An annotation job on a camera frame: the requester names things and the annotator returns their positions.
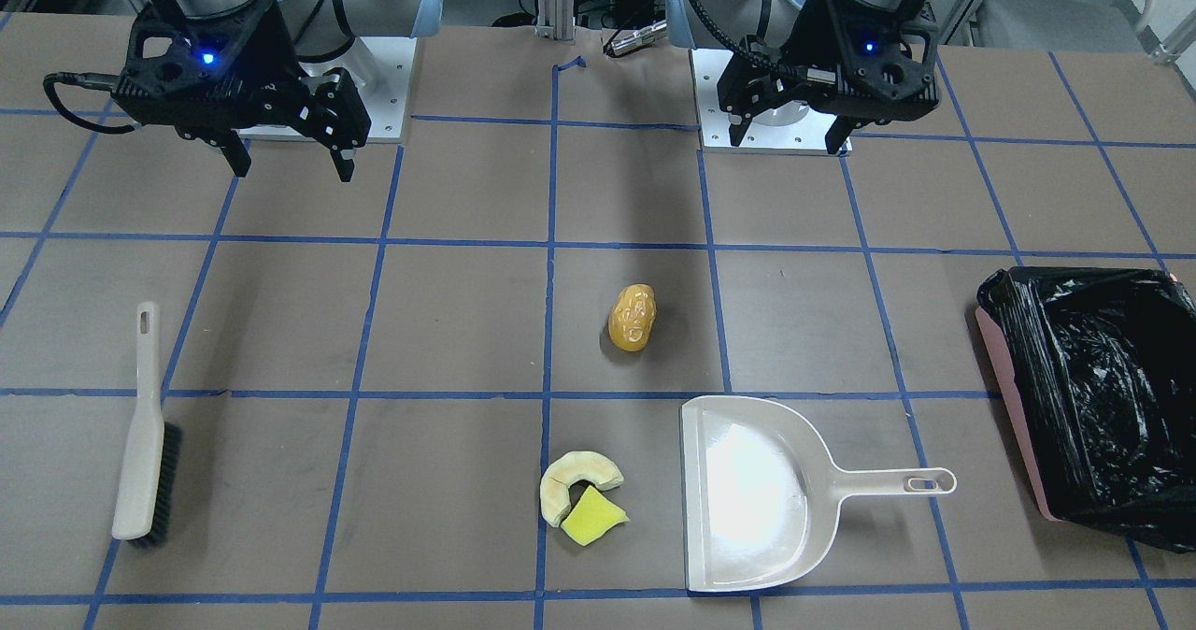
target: metal mounting plate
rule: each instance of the metal mounting plate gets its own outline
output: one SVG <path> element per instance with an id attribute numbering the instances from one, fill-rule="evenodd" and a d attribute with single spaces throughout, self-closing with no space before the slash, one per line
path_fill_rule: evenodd
<path id="1" fill-rule="evenodd" d="M 732 146 L 727 135 L 727 115 L 719 109 L 719 77 L 731 61 L 731 51 L 696 48 L 690 51 L 694 69 L 694 98 L 697 102 L 697 118 L 702 127 L 702 148 L 706 152 L 725 153 L 787 153 L 803 157 L 825 157 L 826 130 L 835 116 L 806 111 L 799 122 L 788 127 L 769 127 L 756 122 L 748 129 L 743 143 Z M 852 151 L 852 140 L 843 143 L 843 152 Z"/>

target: yellow sponge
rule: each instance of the yellow sponge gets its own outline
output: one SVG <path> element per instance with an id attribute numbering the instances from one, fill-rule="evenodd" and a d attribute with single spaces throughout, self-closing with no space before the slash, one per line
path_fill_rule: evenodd
<path id="1" fill-rule="evenodd" d="M 566 518 L 565 522 L 561 524 L 561 528 L 574 542 L 588 546 L 611 527 L 627 521 L 627 512 L 603 497 L 602 493 L 590 485 L 581 494 L 578 506 L 569 512 L 569 518 Z"/>

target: white dustpan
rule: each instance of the white dustpan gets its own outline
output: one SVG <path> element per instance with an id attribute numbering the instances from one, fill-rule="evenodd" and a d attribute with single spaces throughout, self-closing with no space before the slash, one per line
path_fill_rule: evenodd
<path id="1" fill-rule="evenodd" d="M 848 497 L 956 489 L 945 469 L 843 471 L 818 430 L 776 400 L 696 397 L 681 409 L 681 430 L 690 591 L 751 591 L 808 574 Z"/>

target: plastic bag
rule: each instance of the plastic bag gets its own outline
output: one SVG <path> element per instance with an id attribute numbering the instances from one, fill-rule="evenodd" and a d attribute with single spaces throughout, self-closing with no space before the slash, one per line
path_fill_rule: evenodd
<path id="1" fill-rule="evenodd" d="M 1012 268 L 1005 335 L 1050 514 L 1196 550 L 1196 307 L 1148 269 Z"/>

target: brush handle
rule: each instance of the brush handle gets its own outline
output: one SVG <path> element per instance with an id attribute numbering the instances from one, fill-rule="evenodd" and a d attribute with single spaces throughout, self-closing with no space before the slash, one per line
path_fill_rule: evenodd
<path id="1" fill-rule="evenodd" d="M 139 539 L 153 527 L 161 469 L 165 422 L 161 417 L 161 371 L 158 357 L 158 305 L 141 302 L 136 318 L 138 403 L 124 438 L 121 485 L 116 490 L 112 537 Z"/>

